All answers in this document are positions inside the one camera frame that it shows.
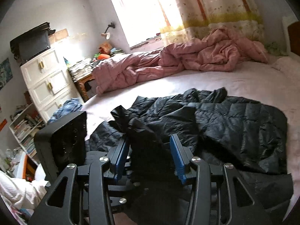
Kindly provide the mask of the orange toy on table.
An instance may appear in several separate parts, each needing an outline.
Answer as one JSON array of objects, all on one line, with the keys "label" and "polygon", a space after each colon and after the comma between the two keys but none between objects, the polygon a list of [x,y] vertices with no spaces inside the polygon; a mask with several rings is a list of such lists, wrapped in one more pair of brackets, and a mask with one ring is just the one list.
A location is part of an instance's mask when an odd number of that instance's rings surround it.
[{"label": "orange toy on table", "polygon": [[108,59],[108,58],[110,58],[110,55],[104,54],[104,53],[100,53],[97,56],[97,60],[104,60],[104,59]]}]

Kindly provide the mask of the tree print curtain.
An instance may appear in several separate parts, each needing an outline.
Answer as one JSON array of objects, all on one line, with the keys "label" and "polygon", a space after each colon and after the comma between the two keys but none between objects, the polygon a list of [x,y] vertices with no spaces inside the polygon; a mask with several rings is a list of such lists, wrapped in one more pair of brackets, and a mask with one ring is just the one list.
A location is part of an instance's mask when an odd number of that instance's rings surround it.
[{"label": "tree print curtain", "polygon": [[264,40],[263,20],[254,0],[160,0],[164,45],[202,39],[227,27],[252,41]]}]

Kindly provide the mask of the wall mounted lamp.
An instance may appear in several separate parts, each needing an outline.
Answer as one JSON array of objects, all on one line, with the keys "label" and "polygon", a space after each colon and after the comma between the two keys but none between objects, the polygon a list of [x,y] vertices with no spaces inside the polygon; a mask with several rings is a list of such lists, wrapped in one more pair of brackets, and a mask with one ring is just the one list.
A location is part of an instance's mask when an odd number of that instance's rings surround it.
[{"label": "wall mounted lamp", "polygon": [[108,30],[109,30],[109,29],[115,29],[115,27],[116,27],[116,25],[115,25],[113,22],[111,22],[110,24],[108,24],[108,26],[107,26],[105,32],[104,32],[104,33],[101,33],[101,36],[102,36],[103,38],[105,38],[106,40],[110,39],[110,36],[111,36],[111,35],[110,35],[110,32],[108,32]]}]

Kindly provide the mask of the white folded garment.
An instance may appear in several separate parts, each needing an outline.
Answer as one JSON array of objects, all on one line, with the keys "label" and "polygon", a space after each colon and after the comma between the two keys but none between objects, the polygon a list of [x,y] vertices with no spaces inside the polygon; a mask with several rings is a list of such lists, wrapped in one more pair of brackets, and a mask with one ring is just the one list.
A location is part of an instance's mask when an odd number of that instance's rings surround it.
[{"label": "white folded garment", "polygon": [[36,209],[47,193],[46,184],[46,180],[29,182],[1,171],[1,195],[16,209]]}]

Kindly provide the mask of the black quilted jacket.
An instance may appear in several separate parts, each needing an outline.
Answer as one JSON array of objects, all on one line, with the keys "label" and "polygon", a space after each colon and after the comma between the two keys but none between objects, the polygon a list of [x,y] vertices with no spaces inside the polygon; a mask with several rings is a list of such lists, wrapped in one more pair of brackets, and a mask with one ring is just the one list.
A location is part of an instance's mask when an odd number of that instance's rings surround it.
[{"label": "black quilted jacket", "polygon": [[183,222],[188,192],[175,175],[173,134],[208,164],[233,164],[272,224],[282,222],[293,181],[286,164],[287,118],[278,108],[230,97],[225,88],[191,88],[174,96],[139,96],[130,108],[117,106],[111,115],[91,134],[86,149],[108,152],[125,136],[132,148],[133,178],[162,184],[158,194],[136,202],[130,216],[137,222]]}]

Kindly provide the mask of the wooden bed headboard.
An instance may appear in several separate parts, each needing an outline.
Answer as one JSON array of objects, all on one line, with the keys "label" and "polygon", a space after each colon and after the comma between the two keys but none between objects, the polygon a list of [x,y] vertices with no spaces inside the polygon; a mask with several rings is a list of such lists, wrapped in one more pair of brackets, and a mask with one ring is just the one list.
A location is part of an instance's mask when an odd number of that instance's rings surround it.
[{"label": "wooden bed headboard", "polygon": [[295,16],[283,16],[282,26],[285,35],[287,54],[299,61],[299,20]]}]

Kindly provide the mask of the blue plaid garment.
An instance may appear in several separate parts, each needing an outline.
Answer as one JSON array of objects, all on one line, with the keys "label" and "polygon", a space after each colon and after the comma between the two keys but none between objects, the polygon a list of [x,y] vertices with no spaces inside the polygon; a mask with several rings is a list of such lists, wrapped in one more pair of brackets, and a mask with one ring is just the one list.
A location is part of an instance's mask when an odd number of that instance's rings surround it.
[{"label": "blue plaid garment", "polygon": [[53,115],[47,121],[47,124],[53,123],[69,113],[81,111],[81,109],[82,103],[80,102],[79,98],[71,98],[66,100],[64,104],[53,113]]}]

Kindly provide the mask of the white bookshelf with books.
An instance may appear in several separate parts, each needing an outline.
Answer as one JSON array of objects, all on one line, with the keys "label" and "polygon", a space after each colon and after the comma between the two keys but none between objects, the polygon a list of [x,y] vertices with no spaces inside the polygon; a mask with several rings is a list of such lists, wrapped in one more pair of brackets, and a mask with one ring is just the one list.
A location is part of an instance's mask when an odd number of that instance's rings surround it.
[{"label": "white bookshelf with books", "polygon": [[10,131],[21,149],[37,166],[40,161],[34,144],[34,136],[44,127],[45,122],[33,103],[17,114],[9,125]]}]

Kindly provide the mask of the black bag on cabinet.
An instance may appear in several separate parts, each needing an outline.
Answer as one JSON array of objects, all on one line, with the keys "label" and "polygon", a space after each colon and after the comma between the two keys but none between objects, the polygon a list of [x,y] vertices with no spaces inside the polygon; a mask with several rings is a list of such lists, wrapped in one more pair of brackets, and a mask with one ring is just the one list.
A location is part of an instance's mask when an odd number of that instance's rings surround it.
[{"label": "black bag on cabinet", "polygon": [[49,36],[56,32],[44,22],[10,41],[10,49],[17,62],[27,62],[50,49]]}]

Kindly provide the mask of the stack of papers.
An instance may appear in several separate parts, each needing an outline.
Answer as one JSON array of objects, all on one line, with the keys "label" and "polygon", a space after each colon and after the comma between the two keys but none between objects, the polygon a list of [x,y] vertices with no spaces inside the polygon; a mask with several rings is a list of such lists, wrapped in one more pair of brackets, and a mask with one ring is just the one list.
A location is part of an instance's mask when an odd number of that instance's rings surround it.
[{"label": "stack of papers", "polygon": [[69,74],[74,82],[92,73],[92,59],[87,57],[79,62],[68,66]]}]

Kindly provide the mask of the pink rumpled quilt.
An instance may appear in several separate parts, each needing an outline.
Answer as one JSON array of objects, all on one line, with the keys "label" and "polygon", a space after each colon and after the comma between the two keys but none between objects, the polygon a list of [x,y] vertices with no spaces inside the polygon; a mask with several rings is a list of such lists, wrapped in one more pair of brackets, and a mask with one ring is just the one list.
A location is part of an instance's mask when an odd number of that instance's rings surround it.
[{"label": "pink rumpled quilt", "polygon": [[267,64],[263,44],[222,27],[203,39],[192,38],[149,52],[121,54],[100,61],[92,71],[97,95],[177,74],[184,70],[231,72],[240,62]]}]

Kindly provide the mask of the white drawer cabinet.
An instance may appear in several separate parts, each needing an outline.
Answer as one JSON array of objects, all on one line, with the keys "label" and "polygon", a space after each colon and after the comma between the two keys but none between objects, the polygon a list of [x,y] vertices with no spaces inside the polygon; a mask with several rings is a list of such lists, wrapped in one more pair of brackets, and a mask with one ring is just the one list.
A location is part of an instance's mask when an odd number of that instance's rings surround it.
[{"label": "white drawer cabinet", "polygon": [[33,104],[45,122],[71,98],[84,103],[63,57],[56,50],[46,50],[20,69]]}]

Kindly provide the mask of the carved wooden side table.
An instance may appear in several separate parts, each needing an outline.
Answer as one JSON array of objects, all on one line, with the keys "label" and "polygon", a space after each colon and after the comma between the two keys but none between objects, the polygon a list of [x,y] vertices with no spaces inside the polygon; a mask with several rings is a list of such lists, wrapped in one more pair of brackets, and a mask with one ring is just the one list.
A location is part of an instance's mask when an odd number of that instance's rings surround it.
[{"label": "carved wooden side table", "polygon": [[84,102],[89,100],[89,97],[87,95],[87,91],[86,91],[86,87],[85,87],[85,83],[90,82],[92,80],[95,80],[94,76],[92,75],[92,73],[79,78],[78,80],[74,81],[74,84],[78,90],[78,92],[80,93],[82,99]]}]

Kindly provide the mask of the pale pink bed sheet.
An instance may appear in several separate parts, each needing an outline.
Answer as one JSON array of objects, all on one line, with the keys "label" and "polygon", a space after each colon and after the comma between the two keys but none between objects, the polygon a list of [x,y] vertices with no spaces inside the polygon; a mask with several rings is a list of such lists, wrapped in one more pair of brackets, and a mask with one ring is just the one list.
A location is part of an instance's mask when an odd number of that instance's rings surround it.
[{"label": "pale pink bed sheet", "polygon": [[182,94],[190,88],[213,91],[225,87],[230,96],[244,97],[274,106],[287,117],[287,171],[292,174],[294,194],[288,212],[299,198],[299,63],[282,57],[273,64],[253,61],[239,63],[232,72],[182,71],[157,80],[95,95],[83,105],[87,112],[89,139],[103,121],[112,120],[110,112],[122,105],[128,109],[140,95],[164,97]]}]

